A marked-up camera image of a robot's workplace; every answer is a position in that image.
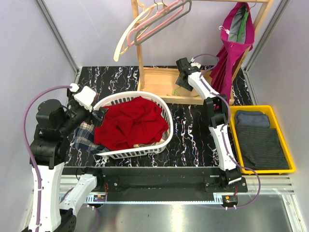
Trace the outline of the yellow-green hanger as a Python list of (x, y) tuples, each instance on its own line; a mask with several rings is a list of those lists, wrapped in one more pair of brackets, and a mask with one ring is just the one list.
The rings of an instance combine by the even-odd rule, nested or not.
[(177, 87), (172, 90), (168, 94), (164, 94), (164, 96), (173, 96), (173, 97), (190, 97), (190, 98), (197, 98), (199, 95), (195, 90), (189, 91), (183, 87)]

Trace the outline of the navy plaid skirt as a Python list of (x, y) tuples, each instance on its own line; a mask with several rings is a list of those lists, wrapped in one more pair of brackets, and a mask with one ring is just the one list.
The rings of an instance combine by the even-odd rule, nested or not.
[(74, 147), (90, 154), (100, 154), (110, 150), (94, 143), (95, 126), (82, 122), (74, 131)]

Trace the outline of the white plastic laundry basket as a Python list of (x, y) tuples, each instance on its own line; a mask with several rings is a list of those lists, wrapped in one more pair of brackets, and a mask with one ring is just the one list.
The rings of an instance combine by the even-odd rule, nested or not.
[(130, 158), (130, 157), (138, 157), (138, 156), (144, 156), (149, 153), (161, 153), (164, 151), (168, 143), (171, 141), (173, 133), (174, 133), (174, 124), (171, 112), (169, 110), (169, 107), (167, 104), (163, 101), (162, 98), (159, 96), (145, 91), (127, 91), (127, 92), (121, 92), (117, 94), (110, 95), (102, 100), (100, 100), (94, 107), (95, 110), (98, 110), (100, 107), (115, 105), (119, 103), (128, 102), (136, 97), (143, 97), (147, 100), (155, 102), (161, 109), (162, 113), (161, 116), (165, 119), (165, 121), (168, 123), (170, 132), (170, 136), (166, 139), (166, 141), (160, 145), (154, 145), (154, 146), (148, 146), (148, 147), (142, 147), (142, 148), (131, 148), (131, 149), (124, 149), (124, 150), (116, 150), (116, 151), (109, 151), (105, 153), (98, 154), (99, 156), (107, 156), (111, 157), (113, 159), (122, 159), (122, 158)]

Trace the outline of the red dress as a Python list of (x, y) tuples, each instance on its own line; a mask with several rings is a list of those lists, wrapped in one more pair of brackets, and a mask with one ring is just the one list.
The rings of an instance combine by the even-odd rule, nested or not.
[(111, 151), (131, 149), (135, 144), (159, 142), (169, 129), (162, 109), (141, 96), (105, 106), (108, 112), (101, 127), (96, 127), (94, 143)]

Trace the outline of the pastel floral skirt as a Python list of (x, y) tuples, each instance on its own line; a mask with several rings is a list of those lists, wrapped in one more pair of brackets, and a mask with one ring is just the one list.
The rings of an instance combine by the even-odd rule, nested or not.
[(153, 142), (148, 144), (135, 144), (133, 145), (134, 148), (142, 148), (142, 147), (148, 147), (148, 146), (154, 146), (154, 145), (160, 145), (166, 141), (166, 139), (170, 136), (170, 132), (167, 130), (162, 134), (162, 138), (159, 142)]

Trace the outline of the pink plastic hanger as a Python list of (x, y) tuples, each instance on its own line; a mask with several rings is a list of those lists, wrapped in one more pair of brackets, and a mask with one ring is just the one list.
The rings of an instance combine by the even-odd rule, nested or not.
[[(170, 5), (166, 5), (164, 2), (155, 2), (148, 8), (144, 8), (144, 5), (137, 1), (137, 5), (142, 7), (143, 11), (131, 22), (121, 36), (114, 53), (115, 61), (118, 60), (119, 55), (124, 54), (131, 46), (140, 45), (162, 29), (189, 13), (191, 11), (192, 2), (190, 0), (176, 0)], [(176, 13), (171, 17), (152, 30), (147, 31), (150, 26), (175, 10)]]

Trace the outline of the grey wire hanger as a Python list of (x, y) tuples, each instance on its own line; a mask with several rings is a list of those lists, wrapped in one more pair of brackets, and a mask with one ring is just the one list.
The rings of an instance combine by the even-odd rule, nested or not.
[(134, 45), (138, 46), (144, 41), (148, 40), (173, 22), (182, 18), (191, 11), (192, 1), (191, 0), (176, 0), (168, 5), (164, 11), (155, 19), (146, 23), (138, 29), (134, 35)]

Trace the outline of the cream plastic hanger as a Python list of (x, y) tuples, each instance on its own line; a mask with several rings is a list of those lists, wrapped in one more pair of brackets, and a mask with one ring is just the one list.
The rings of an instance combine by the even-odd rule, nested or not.
[[(125, 53), (129, 47), (131, 47), (134, 42), (130, 42), (130, 36), (133, 32), (136, 32), (138, 29), (140, 29), (142, 26), (145, 26), (146, 23), (150, 22), (152, 19), (155, 19), (158, 17), (164, 9), (167, 7), (164, 3), (154, 3), (153, 5), (149, 6), (148, 8), (145, 8), (144, 4), (141, 4), (139, 0), (134, 0), (133, 2), (136, 2), (138, 7), (142, 7), (143, 11), (135, 17), (135, 19), (131, 22), (131, 24), (127, 27), (123, 35), (121, 36), (117, 47), (115, 49), (115, 53), (113, 56), (114, 61), (118, 62), (120, 55)], [(149, 17), (150, 13), (153, 11), (154, 7), (162, 6), (162, 10), (158, 11), (153, 16)]]

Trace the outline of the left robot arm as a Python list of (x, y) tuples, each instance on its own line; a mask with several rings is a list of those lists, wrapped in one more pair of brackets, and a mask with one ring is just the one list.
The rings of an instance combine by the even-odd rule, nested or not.
[(34, 195), (26, 232), (74, 231), (77, 214), (87, 196), (104, 187), (101, 170), (84, 168), (77, 184), (62, 202), (59, 200), (61, 175), (70, 146), (68, 136), (84, 121), (98, 126), (105, 113), (104, 108), (97, 112), (88, 111), (75, 100), (63, 106), (59, 100), (50, 99), (38, 106), (38, 124), (29, 145)]

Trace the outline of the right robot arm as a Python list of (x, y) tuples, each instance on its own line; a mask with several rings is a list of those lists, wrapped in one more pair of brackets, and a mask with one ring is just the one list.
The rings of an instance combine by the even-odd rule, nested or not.
[(187, 58), (176, 61), (179, 77), (176, 84), (189, 91), (196, 90), (203, 100), (202, 118), (214, 139), (219, 158), (219, 186), (231, 191), (241, 180), (241, 173), (228, 137), (230, 108), (226, 95), (219, 94), (206, 81), (201, 69), (191, 65)]

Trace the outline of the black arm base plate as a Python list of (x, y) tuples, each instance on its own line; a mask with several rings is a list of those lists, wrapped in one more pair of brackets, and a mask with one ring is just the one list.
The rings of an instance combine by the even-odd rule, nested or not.
[(77, 193), (87, 203), (221, 204), (222, 196), (246, 193), (244, 177), (225, 184), (216, 167), (105, 167), (98, 185)]

